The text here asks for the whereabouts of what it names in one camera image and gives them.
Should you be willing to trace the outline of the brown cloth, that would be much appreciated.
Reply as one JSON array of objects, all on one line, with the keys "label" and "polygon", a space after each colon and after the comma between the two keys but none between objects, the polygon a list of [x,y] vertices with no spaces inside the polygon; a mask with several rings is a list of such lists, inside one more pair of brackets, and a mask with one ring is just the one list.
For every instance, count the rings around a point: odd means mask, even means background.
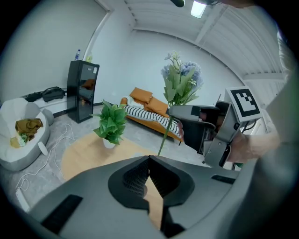
[{"label": "brown cloth", "polygon": [[17,133],[25,142],[34,139],[35,134],[41,127],[43,127],[43,123],[39,118],[22,119],[15,123]]}]

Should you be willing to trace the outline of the orange sofa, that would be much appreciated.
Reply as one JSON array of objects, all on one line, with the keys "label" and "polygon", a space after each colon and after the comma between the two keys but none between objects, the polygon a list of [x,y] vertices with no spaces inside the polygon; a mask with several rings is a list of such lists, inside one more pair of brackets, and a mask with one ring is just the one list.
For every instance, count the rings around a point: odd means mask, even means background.
[{"label": "orange sofa", "polygon": [[175,120],[168,127],[170,120],[168,105],[153,97],[152,92],[136,87],[130,95],[121,99],[121,104],[125,106],[127,118],[162,134],[166,133],[168,129],[167,135],[169,137],[180,142],[183,141],[179,135],[178,123]]}]

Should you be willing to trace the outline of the green potted plant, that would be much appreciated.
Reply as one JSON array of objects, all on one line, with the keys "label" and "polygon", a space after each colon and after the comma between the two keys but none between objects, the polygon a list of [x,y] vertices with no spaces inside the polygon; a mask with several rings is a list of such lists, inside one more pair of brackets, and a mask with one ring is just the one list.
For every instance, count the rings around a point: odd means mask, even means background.
[{"label": "green potted plant", "polygon": [[112,149],[119,145],[126,126],[126,105],[111,104],[102,100],[103,108],[99,114],[91,114],[99,118],[99,127],[93,131],[103,140],[104,146]]}]

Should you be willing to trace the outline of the black bag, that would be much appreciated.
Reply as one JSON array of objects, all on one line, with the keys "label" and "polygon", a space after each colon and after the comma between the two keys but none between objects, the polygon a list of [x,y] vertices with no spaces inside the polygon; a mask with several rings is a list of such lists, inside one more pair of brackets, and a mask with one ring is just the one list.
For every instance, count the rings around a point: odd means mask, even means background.
[{"label": "black bag", "polygon": [[51,87],[42,92],[42,98],[44,102],[49,102],[55,99],[63,99],[65,97],[65,91],[60,87]]}]

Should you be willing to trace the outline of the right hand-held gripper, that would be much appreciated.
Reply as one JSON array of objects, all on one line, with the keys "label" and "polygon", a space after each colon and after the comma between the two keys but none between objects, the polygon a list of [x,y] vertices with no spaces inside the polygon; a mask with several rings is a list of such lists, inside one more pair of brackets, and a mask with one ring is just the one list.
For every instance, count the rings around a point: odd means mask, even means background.
[{"label": "right hand-held gripper", "polygon": [[170,116],[183,119],[184,142],[204,156],[210,167],[223,167],[235,136],[261,118],[261,110],[249,87],[225,90],[214,106],[174,105]]}]

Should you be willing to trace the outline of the person's right forearm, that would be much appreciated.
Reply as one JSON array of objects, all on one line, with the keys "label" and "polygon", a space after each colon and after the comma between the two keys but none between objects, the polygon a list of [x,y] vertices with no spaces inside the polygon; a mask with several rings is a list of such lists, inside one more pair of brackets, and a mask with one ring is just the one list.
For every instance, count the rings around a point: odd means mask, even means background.
[{"label": "person's right forearm", "polygon": [[277,131],[263,135],[253,135],[250,139],[250,151],[253,158],[260,158],[271,150],[276,149],[281,143]]}]

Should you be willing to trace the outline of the striped black white blanket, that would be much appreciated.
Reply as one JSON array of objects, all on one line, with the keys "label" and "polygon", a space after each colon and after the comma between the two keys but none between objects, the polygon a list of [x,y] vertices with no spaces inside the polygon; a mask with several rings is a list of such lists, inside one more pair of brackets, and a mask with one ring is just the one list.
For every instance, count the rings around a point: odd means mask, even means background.
[{"label": "striped black white blanket", "polygon": [[[124,109],[126,110],[127,118],[132,119],[133,121],[136,121],[162,134],[166,132],[170,120],[169,118],[138,107],[125,106]],[[178,124],[174,120],[170,125],[167,135],[178,141],[182,141],[181,136],[179,135]]]}]

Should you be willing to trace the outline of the person's right hand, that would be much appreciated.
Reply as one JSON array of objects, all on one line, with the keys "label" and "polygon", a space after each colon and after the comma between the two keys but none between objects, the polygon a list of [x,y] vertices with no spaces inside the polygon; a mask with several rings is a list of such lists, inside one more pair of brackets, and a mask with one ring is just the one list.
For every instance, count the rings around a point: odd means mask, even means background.
[{"label": "person's right hand", "polygon": [[228,161],[235,163],[246,163],[248,160],[260,157],[257,147],[260,144],[259,135],[246,135],[238,131],[231,143],[231,153]]}]

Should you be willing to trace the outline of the orange cushion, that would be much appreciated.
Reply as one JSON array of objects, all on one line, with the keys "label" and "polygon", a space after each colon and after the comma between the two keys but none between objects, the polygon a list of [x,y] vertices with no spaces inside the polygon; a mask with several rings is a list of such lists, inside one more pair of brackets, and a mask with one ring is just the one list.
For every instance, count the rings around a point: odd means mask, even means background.
[{"label": "orange cushion", "polygon": [[135,87],[134,90],[130,93],[130,97],[141,102],[149,103],[150,99],[152,98],[152,92]]},{"label": "orange cushion", "polygon": [[146,111],[155,112],[155,113],[165,117],[166,111],[168,109],[168,105],[166,103],[156,99],[155,97],[152,97],[150,99],[149,103],[147,103],[144,106],[144,109]]}]

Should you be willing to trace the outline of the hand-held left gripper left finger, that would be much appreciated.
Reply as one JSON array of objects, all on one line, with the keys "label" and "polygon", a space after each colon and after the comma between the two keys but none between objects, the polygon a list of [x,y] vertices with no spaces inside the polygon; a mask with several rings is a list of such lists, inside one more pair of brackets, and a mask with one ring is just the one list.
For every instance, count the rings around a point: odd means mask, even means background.
[{"label": "hand-held left gripper left finger", "polygon": [[46,239],[162,239],[143,197],[148,156],[79,173],[42,198],[30,225]]}]

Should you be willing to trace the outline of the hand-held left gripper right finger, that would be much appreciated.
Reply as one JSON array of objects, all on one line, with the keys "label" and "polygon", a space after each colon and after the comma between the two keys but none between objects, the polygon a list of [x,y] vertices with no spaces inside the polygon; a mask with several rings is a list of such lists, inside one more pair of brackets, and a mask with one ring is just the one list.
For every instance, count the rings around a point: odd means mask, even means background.
[{"label": "hand-held left gripper right finger", "polygon": [[149,156],[149,175],[163,198],[160,231],[149,239],[229,239],[240,204],[240,173]]}]

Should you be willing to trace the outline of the purple artificial flowers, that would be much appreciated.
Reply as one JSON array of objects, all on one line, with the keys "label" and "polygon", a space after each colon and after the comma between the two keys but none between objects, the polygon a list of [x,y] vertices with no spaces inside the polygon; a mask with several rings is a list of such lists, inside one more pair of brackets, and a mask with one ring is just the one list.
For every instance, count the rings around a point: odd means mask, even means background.
[{"label": "purple artificial flowers", "polygon": [[169,53],[165,61],[171,63],[161,69],[164,79],[164,97],[168,106],[186,105],[198,98],[196,92],[201,89],[203,79],[201,67],[195,62],[183,62],[177,52]]}]

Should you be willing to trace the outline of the black mini fridge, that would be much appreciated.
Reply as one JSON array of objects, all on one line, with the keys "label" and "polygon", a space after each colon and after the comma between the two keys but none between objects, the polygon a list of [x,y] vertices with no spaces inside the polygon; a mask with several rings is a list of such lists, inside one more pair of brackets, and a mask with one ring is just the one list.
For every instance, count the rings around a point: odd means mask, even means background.
[{"label": "black mini fridge", "polygon": [[92,117],[99,65],[82,60],[70,62],[67,78],[67,112],[75,122]]}]

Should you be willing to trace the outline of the oval wooden table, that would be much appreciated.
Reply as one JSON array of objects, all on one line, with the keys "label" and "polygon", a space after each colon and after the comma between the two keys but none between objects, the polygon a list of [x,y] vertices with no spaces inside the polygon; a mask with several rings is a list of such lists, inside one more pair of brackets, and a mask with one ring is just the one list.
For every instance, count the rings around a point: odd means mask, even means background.
[{"label": "oval wooden table", "polygon": [[[120,142],[120,145],[107,148],[102,138],[98,137],[95,133],[90,133],[72,143],[64,151],[61,161],[61,171],[64,178],[68,181],[88,169],[128,158],[155,154],[155,152],[147,150],[126,138]],[[149,202],[150,220],[157,229],[160,229],[163,199],[150,178],[145,183],[143,198]]]}]

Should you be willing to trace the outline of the white power strip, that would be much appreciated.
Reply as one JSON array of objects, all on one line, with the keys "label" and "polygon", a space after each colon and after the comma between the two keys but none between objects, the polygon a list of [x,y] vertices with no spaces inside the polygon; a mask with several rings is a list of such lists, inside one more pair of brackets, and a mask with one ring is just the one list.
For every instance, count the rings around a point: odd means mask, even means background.
[{"label": "white power strip", "polygon": [[25,198],[22,190],[21,189],[17,189],[15,194],[16,194],[16,198],[17,198],[17,200],[18,200],[21,208],[25,212],[29,212],[30,206],[29,206],[29,204],[28,204],[28,202],[27,202],[27,200],[26,200],[26,198]]}]

